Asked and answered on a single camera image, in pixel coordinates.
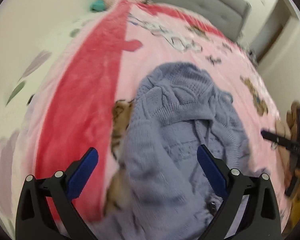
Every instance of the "teal object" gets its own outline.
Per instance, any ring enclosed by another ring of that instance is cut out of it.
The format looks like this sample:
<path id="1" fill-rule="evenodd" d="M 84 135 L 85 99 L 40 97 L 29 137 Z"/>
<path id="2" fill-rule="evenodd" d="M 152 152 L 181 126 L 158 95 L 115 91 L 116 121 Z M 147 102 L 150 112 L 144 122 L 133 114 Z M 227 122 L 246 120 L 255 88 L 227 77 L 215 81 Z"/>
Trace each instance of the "teal object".
<path id="1" fill-rule="evenodd" d="M 103 0 L 96 0 L 91 4 L 90 9 L 97 12 L 103 12 L 106 10 L 105 2 Z"/>
<path id="2" fill-rule="evenodd" d="M 77 34 L 79 33 L 80 29 L 74 29 L 70 32 L 70 37 L 74 38 L 75 36 L 77 36 Z"/>

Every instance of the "knit sweater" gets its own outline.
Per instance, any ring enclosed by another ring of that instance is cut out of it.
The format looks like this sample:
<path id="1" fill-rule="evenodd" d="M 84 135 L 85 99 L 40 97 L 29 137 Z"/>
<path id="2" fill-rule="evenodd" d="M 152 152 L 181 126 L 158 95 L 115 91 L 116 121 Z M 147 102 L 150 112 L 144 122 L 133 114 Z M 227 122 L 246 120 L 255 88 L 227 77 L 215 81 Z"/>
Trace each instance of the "knit sweater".
<path id="1" fill-rule="evenodd" d="M 141 82 L 123 146 L 131 206 L 93 226 L 98 239 L 197 239 L 203 233 L 213 218 L 208 204 L 219 207 L 222 200 L 198 164 L 198 146 L 205 144 L 230 169 L 247 171 L 248 137 L 231 102 L 191 63 L 160 65 Z"/>

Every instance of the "floral pattern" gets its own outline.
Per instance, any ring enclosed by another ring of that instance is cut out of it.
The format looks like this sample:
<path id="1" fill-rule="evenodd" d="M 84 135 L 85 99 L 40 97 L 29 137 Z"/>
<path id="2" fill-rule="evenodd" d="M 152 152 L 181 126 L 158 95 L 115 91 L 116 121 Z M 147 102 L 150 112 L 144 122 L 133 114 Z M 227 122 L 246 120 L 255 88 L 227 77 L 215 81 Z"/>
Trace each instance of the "floral pattern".
<path id="1" fill-rule="evenodd" d="M 23 73 L 21 78 L 25 78 L 28 75 L 30 75 L 33 71 L 38 69 L 43 63 L 45 63 L 48 58 L 51 56 L 51 52 L 47 50 L 41 51 L 34 60 L 30 63 L 30 65 L 27 67 L 26 71 Z"/>
<path id="2" fill-rule="evenodd" d="M 12 159 L 16 147 L 19 130 L 15 130 L 10 138 L 0 138 L 0 211 L 9 219 L 11 211 L 11 176 Z"/>
<path id="3" fill-rule="evenodd" d="M 23 89 L 25 84 L 26 84 L 26 81 L 24 80 L 19 85 L 16 86 L 16 88 L 12 91 L 12 93 L 7 101 L 7 104 L 21 91 L 21 89 Z"/>

